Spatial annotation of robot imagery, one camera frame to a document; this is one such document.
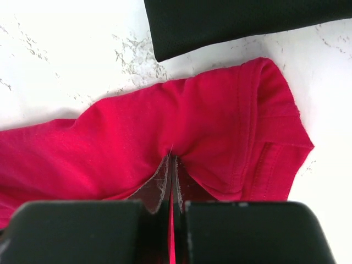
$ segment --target black fabric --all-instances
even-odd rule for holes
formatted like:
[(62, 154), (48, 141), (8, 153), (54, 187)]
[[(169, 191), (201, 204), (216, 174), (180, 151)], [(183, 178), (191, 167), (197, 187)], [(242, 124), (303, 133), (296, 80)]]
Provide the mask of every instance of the black fabric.
[(158, 62), (245, 36), (352, 18), (352, 0), (144, 0)]

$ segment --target red t-shirt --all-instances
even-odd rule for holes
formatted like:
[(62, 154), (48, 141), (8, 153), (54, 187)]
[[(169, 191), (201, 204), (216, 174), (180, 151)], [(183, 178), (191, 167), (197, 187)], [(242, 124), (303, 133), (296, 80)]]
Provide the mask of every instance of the red t-shirt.
[(27, 201), (125, 199), (170, 152), (221, 201), (284, 201), (313, 147), (269, 59), (156, 84), (0, 132), (0, 228)]

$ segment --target black object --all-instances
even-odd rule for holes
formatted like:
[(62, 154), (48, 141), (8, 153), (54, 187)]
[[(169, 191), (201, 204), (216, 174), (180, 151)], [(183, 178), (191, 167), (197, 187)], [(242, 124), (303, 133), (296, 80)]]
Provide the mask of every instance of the black object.
[(158, 62), (214, 43), (352, 18), (351, 0), (144, 0)]
[(211, 202), (171, 156), (128, 201), (23, 205), (0, 236), (0, 263), (169, 263), (171, 197), (177, 263), (334, 264), (306, 206)]
[(190, 263), (333, 264), (314, 214), (300, 203), (189, 203)]

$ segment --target red fabric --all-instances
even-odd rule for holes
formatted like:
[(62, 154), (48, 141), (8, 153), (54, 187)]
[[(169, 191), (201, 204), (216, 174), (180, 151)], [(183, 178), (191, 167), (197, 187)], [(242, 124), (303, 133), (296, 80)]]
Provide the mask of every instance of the red fabric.
[(177, 155), (219, 200), (286, 200), (313, 145), (269, 59), (105, 98), (0, 132), (0, 227), (31, 200), (115, 200)]

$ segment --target marble countertop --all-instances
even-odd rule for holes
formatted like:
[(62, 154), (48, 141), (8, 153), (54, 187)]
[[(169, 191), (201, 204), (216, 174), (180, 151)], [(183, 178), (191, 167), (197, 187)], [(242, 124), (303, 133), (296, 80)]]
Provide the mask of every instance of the marble countertop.
[(157, 63), (142, 0), (114, 13), (0, 15), (0, 129), (77, 117), (99, 98), (274, 60), (316, 148), (289, 199), (319, 218), (339, 264), (352, 263), (352, 19), (220, 43)]

